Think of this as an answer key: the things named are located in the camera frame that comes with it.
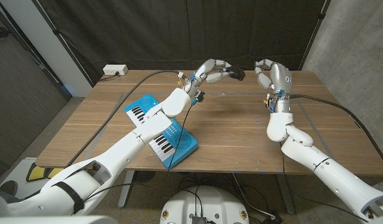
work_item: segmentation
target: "black backdrop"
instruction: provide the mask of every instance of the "black backdrop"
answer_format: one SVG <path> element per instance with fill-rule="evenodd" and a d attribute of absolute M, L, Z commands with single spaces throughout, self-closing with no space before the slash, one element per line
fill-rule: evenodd
<path fill-rule="evenodd" d="M 39 0 L 94 83 L 108 63 L 193 70 L 208 58 L 242 69 L 269 58 L 297 70 L 324 0 Z"/>

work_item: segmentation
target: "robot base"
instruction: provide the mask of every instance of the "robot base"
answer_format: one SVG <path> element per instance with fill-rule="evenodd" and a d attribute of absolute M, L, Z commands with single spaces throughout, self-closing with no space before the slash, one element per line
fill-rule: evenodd
<path fill-rule="evenodd" d="M 195 193 L 197 186 L 186 189 Z M 180 191 L 168 202 L 162 209 L 161 224 L 167 223 L 192 223 L 192 217 L 196 212 L 197 216 L 201 216 L 201 206 L 196 196 L 185 190 Z M 232 194 L 213 186 L 202 185 L 198 187 L 198 197 L 202 202 L 203 217 L 207 221 L 220 223 L 249 223 L 247 210 L 239 199 Z"/>

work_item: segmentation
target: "black piano key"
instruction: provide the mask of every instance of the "black piano key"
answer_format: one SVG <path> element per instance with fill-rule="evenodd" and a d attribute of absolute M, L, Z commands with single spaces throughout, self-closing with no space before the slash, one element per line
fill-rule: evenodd
<path fill-rule="evenodd" d="M 161 137 L 161 136 L 162 136 L 162 134 L 161 134 L 161 135 L 159 135 L 158 137 L 154 138 L 154 140 L 156 140 L 157 138 L 159 138 L 159 137 Z"/>
<path fill-rule="evenodd" d="M 171 143 L 167 143 L 166 145 L 162 146 L 162 150 L 166 149 L 166 147 L 170 146 Z"/>
<path fill-rule="evenodd" d="M 158 142 L 158 145 L 160 146 L 164 142 L 166 142 L 166 139 L 163 139 L 162 141 Z"/>
<path fill-rule="evenodd" d="M 137 113 L 139 111 L 142 111 L 140 108 L 138 108 L 137 110 L 135 110 L 133 113 Z"/>
<path fill-rule="evenodd" d="M 163 135 L 161 135 L 161 137 L 157 140 L 155 140 L 156 142 L 160 142 L 163 138 L 165 138 Z"/>
<path fill-rule="evenodd" d="M 165 149 L 164 153 L 167 153 L 169 150 L 171 150 L 172 147 L 169 147 L 167 149 Z"/>

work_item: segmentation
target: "wall outlet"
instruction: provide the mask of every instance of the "wall outlet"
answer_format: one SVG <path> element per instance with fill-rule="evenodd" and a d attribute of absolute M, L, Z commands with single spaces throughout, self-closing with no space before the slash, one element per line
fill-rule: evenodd
<path fill-rule="evenodd" d="M 125 75 L 128 67 L 126 65 L 105 65 L 103 71 L 105 75 L 115 75 L 116 72 L 119 72 L 119 75 Z"/>

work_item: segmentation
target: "blue toy piano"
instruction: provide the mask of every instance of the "blue toy piano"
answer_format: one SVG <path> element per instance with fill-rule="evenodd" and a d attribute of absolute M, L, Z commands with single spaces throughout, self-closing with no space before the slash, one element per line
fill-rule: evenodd
<path fill-rule="evenodd" d="M 157 104 L 158 101 L 156 101 L 152 95 L 148 94 L 127 106 L 125 112 L 137 127 L 143 122 L 144 115 L 147 111 Z M 177 123 L 175 119 L 172 119 L 172 125 L 161 135 L 149 142 L 149 145 L 167 169 L 169 168 L 172 157 L 174 158 L 170 168 L 174 167 L 198 147 L 197 140 L 184 128 L 179 147 L 176 150 L 180 132 L 181 125 Z"/>

